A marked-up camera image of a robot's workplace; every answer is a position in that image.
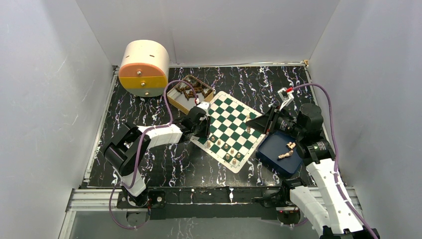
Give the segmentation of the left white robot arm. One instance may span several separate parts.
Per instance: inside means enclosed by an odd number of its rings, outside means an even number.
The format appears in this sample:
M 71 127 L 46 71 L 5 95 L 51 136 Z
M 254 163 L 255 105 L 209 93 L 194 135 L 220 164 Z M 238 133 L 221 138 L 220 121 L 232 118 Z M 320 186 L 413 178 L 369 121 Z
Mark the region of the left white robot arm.
M 139 171 L 139 163 L 147 150 L 168 144 L 180 144 L 191 138 L 207 139 L 211 119 L 209 102 L 192 107 L 185 117 L 170 124 L 135 126 L 125 124 L 111 140 L 100 149 L 104 159 L 112 165 L 120 178 L 120 187 L 136 207 L 149 201 L 148 188 Z

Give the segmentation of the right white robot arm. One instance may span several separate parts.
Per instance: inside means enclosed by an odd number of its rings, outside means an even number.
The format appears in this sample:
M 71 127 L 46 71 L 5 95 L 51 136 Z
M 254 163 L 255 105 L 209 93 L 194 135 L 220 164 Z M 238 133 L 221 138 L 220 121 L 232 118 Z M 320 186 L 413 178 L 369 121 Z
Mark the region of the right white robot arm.
M 297 206 L 321 239 L 378 239 L 357 212 L 341 180 L 331 144 L 324 139 L 323 117 L 319 106 L 311 103 L 300 107 L 291 117 L 281 107 L 272 106 L 264 115 L 250 119 L 246 125 L 262 134 L 280 132 L 295 139 L 298 156 L 314 178 L 321 194 L 320 203 L 302 179 L 283 182 L 281 202 Z

